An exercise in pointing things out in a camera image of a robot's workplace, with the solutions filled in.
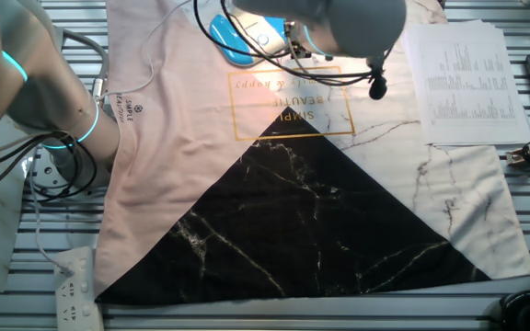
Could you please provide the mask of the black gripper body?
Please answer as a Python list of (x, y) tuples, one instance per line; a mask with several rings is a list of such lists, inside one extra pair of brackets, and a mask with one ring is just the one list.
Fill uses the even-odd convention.
[(293, 59), (307, 59), (312, 57), (312, 52), (305, 47), (308, 41), (305, 37), (304, 24), (294, 20), (285, 20), (284, 35)]

